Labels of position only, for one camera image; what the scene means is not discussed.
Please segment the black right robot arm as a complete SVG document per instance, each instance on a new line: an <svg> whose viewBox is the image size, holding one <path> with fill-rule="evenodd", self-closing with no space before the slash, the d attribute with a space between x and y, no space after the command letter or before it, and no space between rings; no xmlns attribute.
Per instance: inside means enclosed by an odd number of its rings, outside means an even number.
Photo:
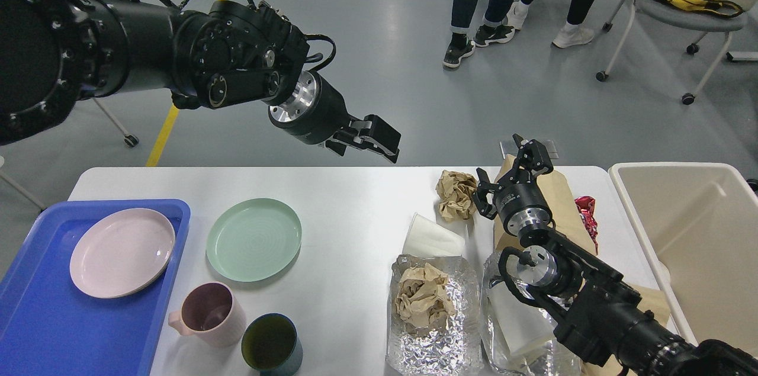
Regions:
<svg viewBox="0 0 758 376"><path fill-rule="evenodd" d="M519 151L509 171L491 182L477 169L472 201L487 219L498 217L521 246L506 247L498 270L512 295L543 308L557 322L557 340L589 364L614 355L622 374L755 375L755 357L720 340L697 346L667 330L620 272L555 228L538 176L553 171L544 144L515 134Z"/></svg>

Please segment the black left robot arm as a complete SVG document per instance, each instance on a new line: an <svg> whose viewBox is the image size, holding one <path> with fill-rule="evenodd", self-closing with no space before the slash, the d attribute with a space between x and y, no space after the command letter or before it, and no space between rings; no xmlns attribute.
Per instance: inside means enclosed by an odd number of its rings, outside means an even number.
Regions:
<svg viewBox="0 0 758 376"><path fill-rule="evenodd" d="M1 0L2 144L62 123L78 101L168 88L179 109L269 106L305 144L347 147L395 163L401 135L353 117L319 73L333 56L265 1L220 0L208 14L171 0Z"/></svg>

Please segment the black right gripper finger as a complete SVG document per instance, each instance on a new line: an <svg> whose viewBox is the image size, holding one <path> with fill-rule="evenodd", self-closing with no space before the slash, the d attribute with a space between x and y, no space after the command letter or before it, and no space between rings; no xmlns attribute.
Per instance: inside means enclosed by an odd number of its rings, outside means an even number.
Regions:
<svg viewBox="0 0 758 376"><path fill-rule="evenodd" d="M494 204L489 201L488 195L497 192L500 188L500 185L493 184L490 181L487 172L483 168L477 168L476 174L477 185L476 190L472 195L472 203L474 203L477 212L481 214L481 216L489 220L494 220L497 215L497 211Z"/></svg>
<svg viewBox="0 0 758 376"><path fill-rule="evenodd" d="M547 147L541 142L525 140L519 134L513 134L519 151L512 167L503 176L504 182L510 184L533 184L540 175L552 173L553 163Z"/></svg>

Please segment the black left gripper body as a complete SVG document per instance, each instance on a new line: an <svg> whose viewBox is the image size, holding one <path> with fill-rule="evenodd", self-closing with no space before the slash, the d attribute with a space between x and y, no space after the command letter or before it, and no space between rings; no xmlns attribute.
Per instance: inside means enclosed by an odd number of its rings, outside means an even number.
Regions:
<svg viewBox="0 0 758 376"><path fill-rule="evenodd" d="M309 146L327 141L351 122L343 95L310 70L301 72L292 95L270 107L268 117L274 127Z"/></svg>

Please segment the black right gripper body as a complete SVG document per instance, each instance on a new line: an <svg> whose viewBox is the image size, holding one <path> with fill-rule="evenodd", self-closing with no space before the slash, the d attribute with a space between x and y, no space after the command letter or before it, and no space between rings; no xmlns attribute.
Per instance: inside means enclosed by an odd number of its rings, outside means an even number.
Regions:
<svg viewBox="0 0 758 376"><path fill-rule="evenodd" d="M531 224L548 225L553 220L536 182L501 185L493 194L493 201L506 233L519 233Z"/></svg>

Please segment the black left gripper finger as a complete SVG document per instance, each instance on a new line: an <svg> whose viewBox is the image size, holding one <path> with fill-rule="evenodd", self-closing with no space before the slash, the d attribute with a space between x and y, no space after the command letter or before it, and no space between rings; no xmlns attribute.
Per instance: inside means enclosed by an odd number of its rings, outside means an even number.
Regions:
<svg viewBox="0 0 758 376"><path fill-rule="evenodd" d="M390 163L397 163L399 157L398 146L385 144L371 136L353 136L349 133L334 133L325 141L325 148L344 156L347 147L361 151L369 151L381 155Z"/></svg>
<svg viewBox="0 0 758 376"><path fill-rule="evenodd" d="M398 146L400 150L401 134L375 114L369 114L362 120L353 117L345 133L353 136L371 136L382 143Z"/></svg>

